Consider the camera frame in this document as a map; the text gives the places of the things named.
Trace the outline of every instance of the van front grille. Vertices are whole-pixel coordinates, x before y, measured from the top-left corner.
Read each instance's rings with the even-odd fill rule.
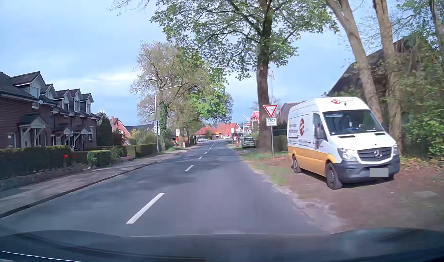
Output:
[[[358,150],[358,156],[361,159],[361,161],[382,161],[390,158],[391,154],[392,154],[391,147],[380,147],[380,148]]]

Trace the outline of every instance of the terraced house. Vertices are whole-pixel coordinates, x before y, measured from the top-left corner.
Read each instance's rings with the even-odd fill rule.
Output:
[[[70,145],[96,146],[90,93],[56,91],[40,72],[8,76],[0,72],[0,149]]]

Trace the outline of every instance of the blurred license plate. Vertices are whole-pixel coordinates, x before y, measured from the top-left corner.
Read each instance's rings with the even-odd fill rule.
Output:
[[[389,169],[388,168],[370,168],[369,169],[369,173],[370,173],[370,177],[375,178],[375,177],[387,177]]]

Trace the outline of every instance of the mercedes logo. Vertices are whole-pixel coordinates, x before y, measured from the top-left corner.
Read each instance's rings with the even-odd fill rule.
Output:
[[[382,157],[382,153],[380,152],[380,150],[375,150],[374,151],[374,156],[376,157],[376,158],[381,158]]]

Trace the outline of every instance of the green car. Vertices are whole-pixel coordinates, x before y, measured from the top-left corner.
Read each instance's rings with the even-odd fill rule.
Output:
[[[256,147],[253,138],[243,138],[242,148],[245,147]]]

